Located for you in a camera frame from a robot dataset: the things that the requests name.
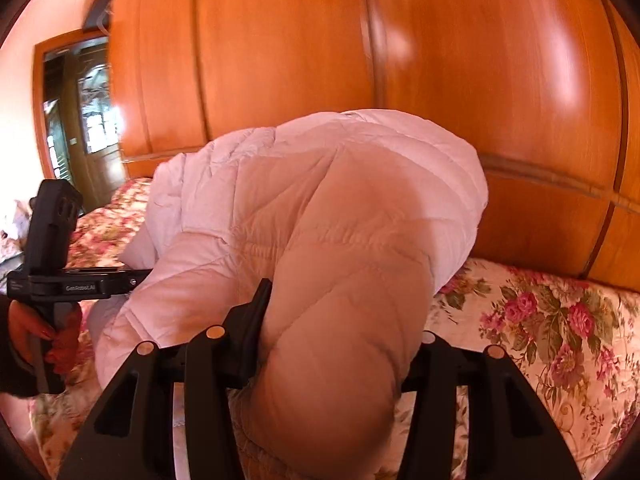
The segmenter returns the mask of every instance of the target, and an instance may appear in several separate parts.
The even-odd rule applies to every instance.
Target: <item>jacket sleeve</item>
[[[18,364],[9,339],[10,304],[9,298],[0,296],[0,392],[15,397],[33,397],[38,394],[36,378]]]

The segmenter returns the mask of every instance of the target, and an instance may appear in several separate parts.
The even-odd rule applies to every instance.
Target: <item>doorway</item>
[[[42,85],[46,163],[53,177],[82,193],[85,213],[108,204],[126,181],[110,99],[108,45],[106,36],[97,36],[43,52],[42,76],[34,79]]]

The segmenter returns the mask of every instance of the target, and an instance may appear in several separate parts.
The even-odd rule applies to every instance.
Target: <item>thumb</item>
[[[56,336],[56,331],[30,306],[14,301],[10,308],[13,310],[12,317],[16,324],[27,332],[47,340],[52,340]]]

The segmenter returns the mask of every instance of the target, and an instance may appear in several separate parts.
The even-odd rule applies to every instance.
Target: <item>bed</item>
[[[70,266],[111,266],[143,221],[151,180],[131,180],[112,202],[78,222]],[[83,302],[85,314],[93,302]],[[616,452],[640,412],[640,294],[470,258],[433,300],[425,329],[454,346],[503,345],[562,432],[584,478]],[[79,427],[100,394],[92,342],[82,328],[78,363],[60,396],[29,404],[40,454],[55,478]],[[414,394],[396,407],[392,443],[377,478],[393,478],[409,431]],[[466,467],[468,419],[458,392],[452,478]],[[248,478],[259,478],[260,450],[238,434]]]

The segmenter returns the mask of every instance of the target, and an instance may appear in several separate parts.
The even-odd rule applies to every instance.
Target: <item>wooden door frame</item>
[[[51,52],[64,50],[86,40],[103,38],[104,34],[100,30],[83,32],[82,30],[72,30],[55,38],[38,43],[33,48],[33,71],[31,77],[31,95],[33,106],[33,129],[36,135],[38,146],[38,156],[44,178],[55,178],[53,164],[49,158],[49,147],[47,146],[47,118],[44,115],[44,62],[45,56]]]

